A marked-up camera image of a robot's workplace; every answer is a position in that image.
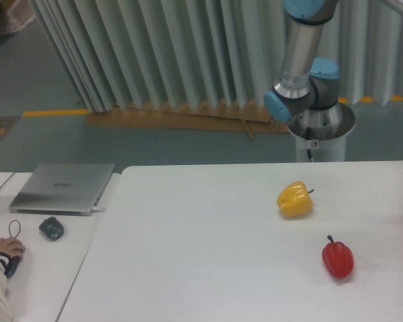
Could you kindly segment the person's hand at mouse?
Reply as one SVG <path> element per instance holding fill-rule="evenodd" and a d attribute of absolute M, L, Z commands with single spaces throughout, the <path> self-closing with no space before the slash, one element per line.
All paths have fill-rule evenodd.
<path fill-rule="evenodd" d="M 23 258 L 26 247 L 16 238 L 0 238 L 0 253 L 8 255 L 10 258 Z"/>

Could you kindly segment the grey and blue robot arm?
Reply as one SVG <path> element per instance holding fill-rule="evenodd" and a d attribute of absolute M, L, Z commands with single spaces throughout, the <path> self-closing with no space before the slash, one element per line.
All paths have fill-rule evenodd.
<path fill-rule="evenodd" d="M 271 116 L 282 122 L 291 120 L 317 103 L 318 93 L 310 70 L 320 36 L 335 13 L 337 1 L 284 1 L 291 18 L 285 56 L 279 76 L 263 95 Z"/>

